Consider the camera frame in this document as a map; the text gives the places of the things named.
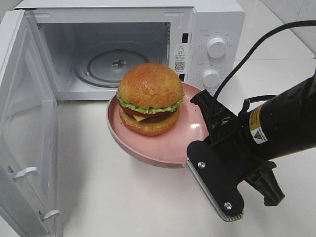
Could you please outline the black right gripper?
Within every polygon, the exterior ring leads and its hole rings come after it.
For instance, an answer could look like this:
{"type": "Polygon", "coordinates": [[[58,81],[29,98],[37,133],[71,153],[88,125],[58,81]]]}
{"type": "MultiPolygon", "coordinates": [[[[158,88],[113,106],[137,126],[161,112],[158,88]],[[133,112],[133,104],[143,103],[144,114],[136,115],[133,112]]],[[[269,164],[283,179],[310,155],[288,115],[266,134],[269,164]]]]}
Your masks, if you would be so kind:
{"type": "Polygon", "coordinates": [[[281,113],[284,100],[266,98],[248,111],[258,98],[244,100],[238,115],[203,90],[190,99],[203,115],[209,136],[187,147],[187,167],[215,212],[225,222],[243,217],[244,200],[237,185],[245,180],[264,197],[265,206],[276,206],[284,198],[271,160],[283,154],[281,113]]]}

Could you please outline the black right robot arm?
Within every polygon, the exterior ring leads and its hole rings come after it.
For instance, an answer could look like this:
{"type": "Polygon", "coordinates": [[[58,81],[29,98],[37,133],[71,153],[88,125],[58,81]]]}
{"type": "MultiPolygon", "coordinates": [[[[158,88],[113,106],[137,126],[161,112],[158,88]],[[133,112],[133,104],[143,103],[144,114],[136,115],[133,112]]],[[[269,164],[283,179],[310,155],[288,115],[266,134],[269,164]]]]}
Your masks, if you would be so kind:
{"type": "Polygon", "coordinates": [[[243,217],[237,189],[245,181],[276,206],[284,198],[274,159],[316,145],[316,78],[279,95],[247,98],[234,114],[207,91],[191,102],[199,106],[209,135],[187,147],[187,165],[213,208],[226,222],[243,217]]]}

